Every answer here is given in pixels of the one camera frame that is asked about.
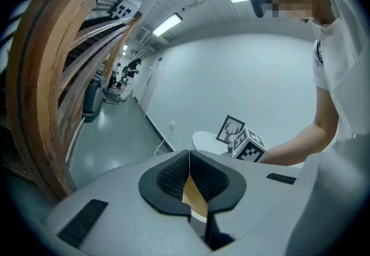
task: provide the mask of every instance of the white round table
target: white round table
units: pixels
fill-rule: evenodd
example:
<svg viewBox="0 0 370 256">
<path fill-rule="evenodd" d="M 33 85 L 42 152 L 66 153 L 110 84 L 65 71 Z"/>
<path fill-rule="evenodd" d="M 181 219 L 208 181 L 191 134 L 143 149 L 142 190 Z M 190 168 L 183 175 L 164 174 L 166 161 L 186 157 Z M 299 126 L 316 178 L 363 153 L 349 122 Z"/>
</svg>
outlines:
<svg viewBox="0 0 370 256">
<path fill-rule="evenodd" d="M 227 152 L 227 145 L 216 140 L 215 133 L 198 131 L 193 134 L 193 145 L 197 150 L 223 154 Z"/>
</svg>

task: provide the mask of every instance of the curved wooden structure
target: curved wooden structure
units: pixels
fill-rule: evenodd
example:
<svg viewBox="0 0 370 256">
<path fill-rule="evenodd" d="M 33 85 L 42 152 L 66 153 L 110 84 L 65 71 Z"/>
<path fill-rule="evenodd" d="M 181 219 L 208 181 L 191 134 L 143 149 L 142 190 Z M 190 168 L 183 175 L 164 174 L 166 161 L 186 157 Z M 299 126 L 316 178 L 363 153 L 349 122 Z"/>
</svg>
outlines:
<svg viewBox="0 0 370 256">
<path fill-rule="evenodd" d="M 79 32 L 98 1 L 32 0 L 10 50 L 6 72 L 8 122 L 27 171 L 53 200 L 75 189 L 65 158 L 81 121 L 84 91 L 108 56 L 106 66 L 113 63 L 136 22 L 134 18 L 102 38 L 65 68 L 71 49 L 97 33 L 127 23 L 115 20 Z"/>
</svg>

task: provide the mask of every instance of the wall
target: wall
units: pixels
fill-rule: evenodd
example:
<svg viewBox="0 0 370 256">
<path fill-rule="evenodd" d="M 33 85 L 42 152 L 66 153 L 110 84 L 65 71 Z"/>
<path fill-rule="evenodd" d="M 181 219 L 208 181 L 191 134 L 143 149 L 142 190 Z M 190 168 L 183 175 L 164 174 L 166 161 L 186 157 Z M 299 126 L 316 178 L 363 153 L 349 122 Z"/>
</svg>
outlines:
<svg viewBox="0 0 370 256">
<path fill-rule="evenodd" d="M 133 96 L 138 99 L 140 102 L 142 95 L 144 94 L 144 90 L 146 88 L 146 84 L 148 82 L 148 79 L 151 74 L 151 68 L 158 58 L 158 55 L 154 54 L 151 55 L 147 58 L 145 58 L 141 62 L 141 66 L 138 66 L 138 70 L 140 71 L 140 74 L 135 75 L 134 77 L 134 83 L 135 83 L 135 88 L 133 92 Z"/>
<path fill-rule="evenodd" d="M 241 34 L 172 47 L 148 107 L 175 150 L 193 148 L 196 131 L 218 133 L 226 115 L 238 118 L 271 148 L 312 122 L 316 87 L 312 43 L 288 36 Z"/>
<path fill-rule="evenodd" d="M 204 38 L 219 37 L 233 34 L 261 33 L 290 36 L 308 41 L 315 41 L 310 22 L 304 23 L 296 18 L 250 18 L 244 21 L 216 24 L 182 35 L 174 40 L 171 46 Z"/>
</svg>

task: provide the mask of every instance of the man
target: man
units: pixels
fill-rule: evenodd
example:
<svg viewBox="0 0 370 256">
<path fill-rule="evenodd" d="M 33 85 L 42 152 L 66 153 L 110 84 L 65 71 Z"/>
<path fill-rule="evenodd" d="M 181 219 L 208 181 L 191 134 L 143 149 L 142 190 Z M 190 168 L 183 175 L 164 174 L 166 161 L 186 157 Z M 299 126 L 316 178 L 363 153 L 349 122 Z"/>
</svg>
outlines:
<svg viewBox="0 0 370 256">
<path fill-rule="evenodd" d="M 112 70 L 112 75 L 109 80 L 108 89 L 111 88 L 117 82 L 117 74 L 119 73 L 118 68 L 121 67 L 121 63 L 118 63 L 116 67 Z"/>
<path fill-rule="evenodd" d="M 298 17 L 312 22 L 313 71 L 317 89 L 316 115 L 312 124 L 294 139 L 274 147 L 262 163 L 294 165 L 325 149 L 336 134 L 348 138 L 354 132 L 343 101 L 335 88 L 358 62 L 368 60 L 369 20 L 358 0 L 251 0 L 255 14 Z"/>
<path fill-rule="evenodd" d="M 132 86 L 134 85 L 134 81 L 133 81 L 134 76 L 135 76 L 135 74 L 139 73 L 139 71 L 137 69 L 138 65 L 141 65 L 141 59 L 140 58 L 137 58 L 137 59 L 133 60 L 132 62 L 130 62 L 127 65 L 126 85 L 125 85 L 124 89 L 122 90 L 121 97 L 120 97 L 122 101 L 126 101 L 127 97 L 129 96 L 129 94 L 132 91 Z"/>
</svg>

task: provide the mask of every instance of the gray floor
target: gray floor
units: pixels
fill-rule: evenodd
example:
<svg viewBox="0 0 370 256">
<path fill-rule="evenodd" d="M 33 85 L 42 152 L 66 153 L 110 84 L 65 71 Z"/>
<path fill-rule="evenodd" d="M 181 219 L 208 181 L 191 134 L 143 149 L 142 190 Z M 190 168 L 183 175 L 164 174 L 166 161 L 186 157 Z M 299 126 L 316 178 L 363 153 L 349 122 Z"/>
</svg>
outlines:
<svg viewBox="0 0 370 256">
<path fill-rule="evenodd" d="M 160 143 L 133 98 L 103 103 L 99 116 L 83 124 L 76 141 L 69 166 L 73 181 L 81 188 L 107 170 L 148 159 Z M 164 146 L 160 151 L 167 152 Z"/>
</svg>

